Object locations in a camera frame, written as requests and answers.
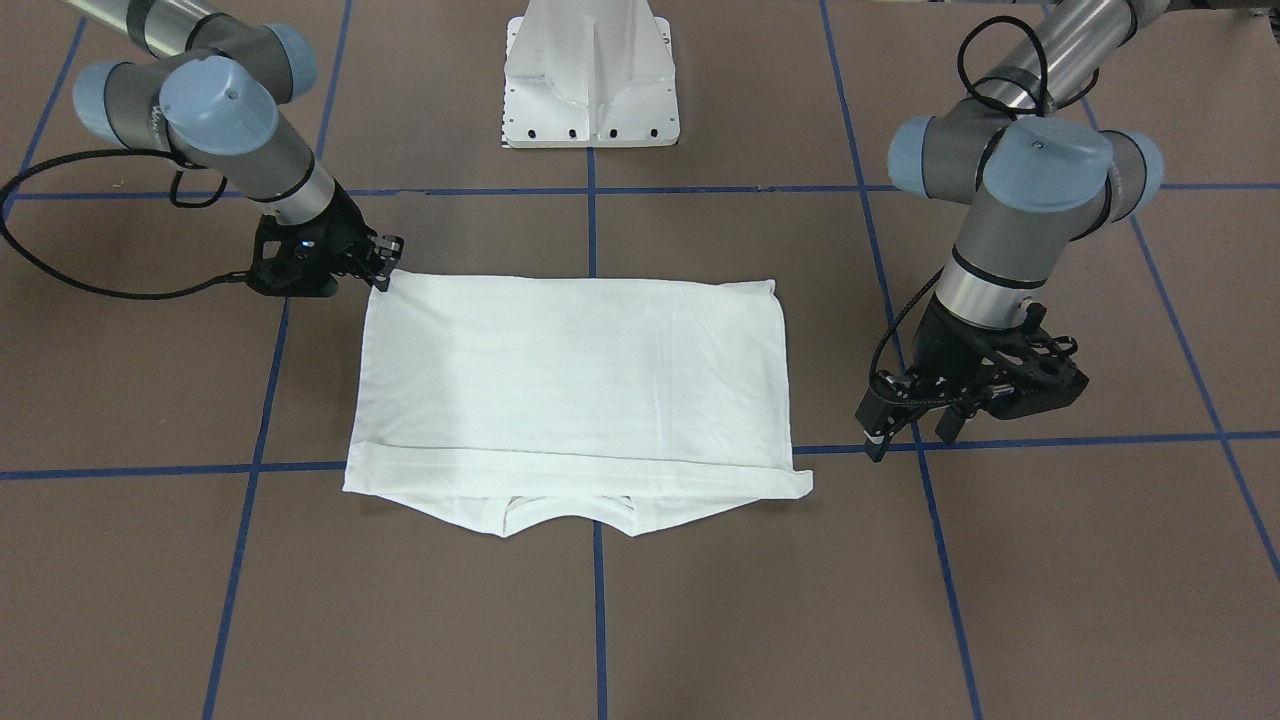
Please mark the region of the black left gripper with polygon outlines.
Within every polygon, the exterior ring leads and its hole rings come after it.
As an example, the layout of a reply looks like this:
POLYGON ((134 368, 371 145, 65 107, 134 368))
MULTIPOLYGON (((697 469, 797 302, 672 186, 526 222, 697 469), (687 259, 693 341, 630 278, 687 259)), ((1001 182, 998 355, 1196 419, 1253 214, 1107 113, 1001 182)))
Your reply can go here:
POLYGON ((1010 364, 995 355, 1001 345, 1019 343, 1018 327, 973 325, 931 296, 913 340, 908 397, 891 387, 868 386, 855 411, 867 457, 881 462, 895 436, 915 421, 915 409, 978 402, 996 411, 1012 410, 1021 391, 1009 377, 1010 364))

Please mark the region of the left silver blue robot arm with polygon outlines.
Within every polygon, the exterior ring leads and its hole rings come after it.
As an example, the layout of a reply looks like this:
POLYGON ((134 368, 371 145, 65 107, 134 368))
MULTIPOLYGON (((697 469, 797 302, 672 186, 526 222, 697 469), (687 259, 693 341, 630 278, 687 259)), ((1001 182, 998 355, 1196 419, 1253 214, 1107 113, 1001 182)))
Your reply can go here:
POLYGON ((901 374, 870 363, 855 418, 879 461, 895 437, 933 410, 952 443, 979 413, 1011 420, 1074 404, 1088 377, 1076 341, 1043 328, 1039 296, 1066 247, 1148 204, 1164 155, 1135 131, 1061 118, 1100 68, 1170 1, 1061 1, 1037 28, 1006 17, 1023 41, 974 78, 956 60, 964 99, 915 117, 888 151, 893 184, 966 208, 942 268, 913 297, 924 304, 901 374))

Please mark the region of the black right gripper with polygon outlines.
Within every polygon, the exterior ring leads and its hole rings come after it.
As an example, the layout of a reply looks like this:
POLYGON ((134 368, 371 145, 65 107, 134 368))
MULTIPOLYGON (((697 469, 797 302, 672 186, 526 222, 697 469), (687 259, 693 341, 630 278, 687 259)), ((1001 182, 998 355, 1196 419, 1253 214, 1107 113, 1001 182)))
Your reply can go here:
POLYGON ((333 256, 335 275, 356 275, 379 292, 389 290, 392 272, 404 249, 402 237, 376 234, 339 184, 330 188, 324 208, 305 222, 289 223, 279 214, 268 213, 265 236, 314 241, 333 256))

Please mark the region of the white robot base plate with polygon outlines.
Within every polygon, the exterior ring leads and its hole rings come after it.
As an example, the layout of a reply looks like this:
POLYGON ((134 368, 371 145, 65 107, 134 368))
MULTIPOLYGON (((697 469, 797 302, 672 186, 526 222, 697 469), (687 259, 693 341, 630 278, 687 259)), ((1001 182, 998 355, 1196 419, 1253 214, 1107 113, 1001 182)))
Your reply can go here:
POLYGON ((668 146, 680 137, 678 95, 630 91, 604 109, 556 101, 527 81, 504 79, 500 141, 511 149, 636 149, 668 146))

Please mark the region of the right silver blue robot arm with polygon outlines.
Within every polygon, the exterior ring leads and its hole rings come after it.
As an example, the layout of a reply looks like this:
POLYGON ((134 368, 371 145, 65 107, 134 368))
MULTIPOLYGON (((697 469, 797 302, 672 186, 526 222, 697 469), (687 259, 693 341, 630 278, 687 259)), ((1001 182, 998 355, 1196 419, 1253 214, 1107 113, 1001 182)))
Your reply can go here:
POLYGON ((324 299, 349 275, 387 291, 403 241, 369 227, 282 105, 308 92, 317 59, 283 23, 248 26, 201 1, 76 1, 147 51, 148 64, 101 61, 73 88, 88 132, 225 178, 259 210, 247 286, 324 299))

